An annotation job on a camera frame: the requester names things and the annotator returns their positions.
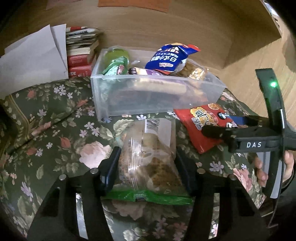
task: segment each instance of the floral tablecloth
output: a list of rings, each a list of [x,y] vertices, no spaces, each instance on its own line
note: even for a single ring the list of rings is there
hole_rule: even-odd
[[[230,115],[247,115],[227,89],[218,102]],[[190,143],[185,127],[174,112],[123,115],[97,121],[90,80],[75,78],[35,85],[9,95],[1,102],[7,116],[0,122],[0,199],[7,215],[24,235],[42,199],[61,173],[82,175],[108,157],[116,137],[134,120],[176,118],[177,145],[213,175],[235,174],[259,207],[265,196],[257,183],[252,158],[231,154],[218,145],[200,155]],[[78,214],[82,212],[77,194]],[[192,206],[150,202],[102,200],[114,240],[183,239]],[[215,196],[209,238],[217,234],[219,197]],[[81,236],[86,232],[80,227]]]

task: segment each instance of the red snack bag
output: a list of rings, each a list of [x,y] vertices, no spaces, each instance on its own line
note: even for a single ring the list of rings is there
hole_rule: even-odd
[[[174,110],[174,112],[185,125],[192,144],[200,154],[222,142],[219,139],[205,137],[201,131],[204,125],[236,127],[221,106],[214,103],[192,109]]]

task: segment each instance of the wrapped snack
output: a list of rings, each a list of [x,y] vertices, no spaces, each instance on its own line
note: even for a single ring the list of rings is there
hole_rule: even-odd
[[[184,68],[188,55],[199,51],[195,45],[166,44],[154,54],[145,69],[158,70],[164,74],[179,72]]]
[[[128,70],[128,74],[140,74],[140,75],[164,75],[156,70],[142,69],[137,67],[132,67]]]
[[[120,185],[115,185],[115,191],[128,190],[125,196],[132,194],[134,200],[162,204],[192,202],[174,164],[175,119],[133,121],[122,132],[121,140],[123,147],[118,162]]]
[[[215,103],[174,111],[185,125],[193,146],[200,154],[222,142],[219,139],[205,137],[201,131],[204,125],[237,127],[234,121],[226,116],[221,106]]]
[[[207,72],[208,69],[191,61],[187,61],[185,67],[175,75],[184,78],[192,78],[195,80],[203,80]]]

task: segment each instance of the barcode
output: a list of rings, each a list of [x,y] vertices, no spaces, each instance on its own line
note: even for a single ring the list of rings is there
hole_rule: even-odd
[[[159,119],[146,119],[145,120],[145,133],[147,133],[147,130],[153,130],[156,133],[158,133],[158,127],[159,127]]]

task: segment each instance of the metal screw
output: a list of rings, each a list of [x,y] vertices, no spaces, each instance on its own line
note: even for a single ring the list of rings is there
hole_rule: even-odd
[[[198,168],[198,169],[197,169],[197,172],[198,172],[199,174],[205,174],[205,169],[203,169],[203,168]]]
[[[237,179],[237,177],[234,174],[230,174],[229,178],[233,181],[235,181]]]
[[[90,170],[91,174],[96,174],[98,171],[99,170],[96,167],[94,167]]]
[[[63,180],[66,179],[66,177],[67,177],[66,174],[62,174],[62,175],[59,176],[59,179],[60,179],[61,181],[63,181]]]

